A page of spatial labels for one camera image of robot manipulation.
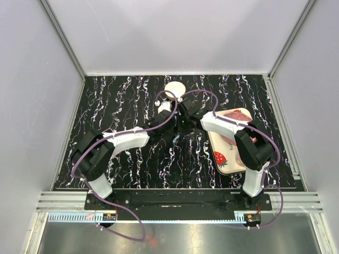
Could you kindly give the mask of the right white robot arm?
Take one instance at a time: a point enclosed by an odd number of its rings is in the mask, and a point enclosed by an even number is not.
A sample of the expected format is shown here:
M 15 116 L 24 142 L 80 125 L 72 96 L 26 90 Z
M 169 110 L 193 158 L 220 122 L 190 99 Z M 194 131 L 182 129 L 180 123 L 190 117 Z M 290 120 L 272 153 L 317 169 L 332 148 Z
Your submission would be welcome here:
M 180 124 L 185 129 L 197 128 L 227 137 L 237 147 L 239 158 L 245 166 L 243 208 L 252 210 L 258 206 L 259 196 L 264 190 L 264 174 L 270 166 L 276 145 L 264 133 L 264 125 L 257 119 L 251 121 L 232 119 L 214 110 L 198 108 L 189 99 L 179 103 Z

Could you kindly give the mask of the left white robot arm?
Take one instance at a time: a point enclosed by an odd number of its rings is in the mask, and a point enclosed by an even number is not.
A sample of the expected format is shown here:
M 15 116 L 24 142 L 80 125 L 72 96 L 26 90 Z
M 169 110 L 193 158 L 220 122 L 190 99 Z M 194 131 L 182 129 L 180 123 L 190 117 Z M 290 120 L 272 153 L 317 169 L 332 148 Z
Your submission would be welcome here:
M 114 196 L 105 172 L 111 157 L 125 150 L 142 148 L 161 136 L 172 125 L 173 116 L 174 112 L 163 110 L 142 127 L 112 133 L 87 132 L 71 154 L 72 176 L 86 180 L 89 188 L 97 194 L 96 204 L 104 210 L 110 209 Z

